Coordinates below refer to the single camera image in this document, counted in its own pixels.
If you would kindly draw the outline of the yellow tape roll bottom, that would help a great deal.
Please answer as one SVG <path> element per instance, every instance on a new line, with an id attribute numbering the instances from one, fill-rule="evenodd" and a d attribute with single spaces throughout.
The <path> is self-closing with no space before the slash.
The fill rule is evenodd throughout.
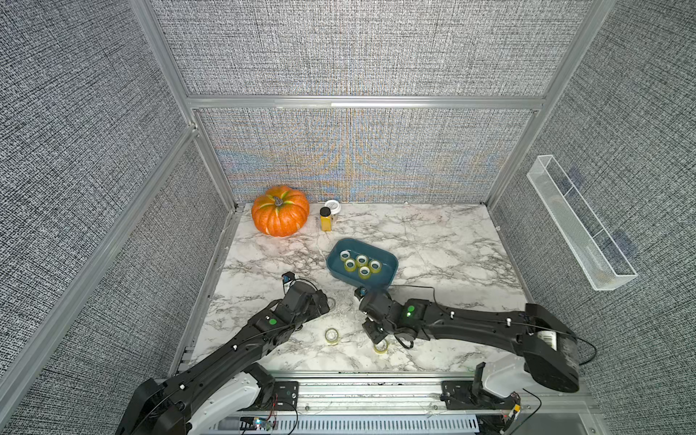
<path id="1" fill-rule="evenodd" d="M 373 350 L 375 353 L 378 353 L 379 355 L 383 355 L 384 353 L 388 352 L 389 348 L 389 343 L 386 340 L 382 340 L 380 343 L 375 344 L 373 346 Z"/>

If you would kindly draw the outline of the teal storage box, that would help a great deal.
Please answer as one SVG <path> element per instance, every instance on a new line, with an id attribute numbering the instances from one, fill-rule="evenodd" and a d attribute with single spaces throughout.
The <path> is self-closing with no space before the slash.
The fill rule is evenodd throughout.
<path id="1" fill-rule="evenodd" d="M 391 286 L 399 260 L 389 251 L 347 237 L 335 243 L 326 266 L 334 278 L 351 286 L 384 289 Z"/>

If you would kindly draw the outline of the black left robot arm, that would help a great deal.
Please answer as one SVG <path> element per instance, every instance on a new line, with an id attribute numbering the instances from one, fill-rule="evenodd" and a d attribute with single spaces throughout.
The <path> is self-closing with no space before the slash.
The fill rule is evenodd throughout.
<path id="1" fill-rule="evenodd" d="M 117 434 L 192 434 L 194 422 L 210 398 L 248 367 L 287 342 L 304 323 L 328 314 L 328 296 L 308 282 L 293 282 L 283 298 L 272 301 L 226 344 L 187 370 L 157 382 L 150 378 L 135 390 L 117 425 Z"/>

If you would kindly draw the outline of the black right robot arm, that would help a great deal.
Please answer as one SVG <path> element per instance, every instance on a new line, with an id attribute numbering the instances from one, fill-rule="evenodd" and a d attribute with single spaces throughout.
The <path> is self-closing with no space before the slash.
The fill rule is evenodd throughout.
<path id="1" fill-rule="evenodd" d="M 386 337 L 405 349 L 418 340 L 455 340 L 506 351 L 537 384 L 560 393 L 579 391 L 578 336 L 540 304 L 523 311 L 485 312 L 411 298 L 401 304 L 386 291 L 355 290 L 366 314 L 362 328 L 374 344 Z"/>

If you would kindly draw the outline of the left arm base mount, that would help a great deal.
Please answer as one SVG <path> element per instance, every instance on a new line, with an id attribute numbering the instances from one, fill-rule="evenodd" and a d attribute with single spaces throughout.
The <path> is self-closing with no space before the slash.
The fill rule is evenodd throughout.
<path id="1" fill-rule="evenodd" d="M 281 411 L 297 411 L 298 396 L 298 382 L 279 381 L 252 364 L 204 400 L 192 414 L 188 432 L 273 433 L 280 430 Z"/>

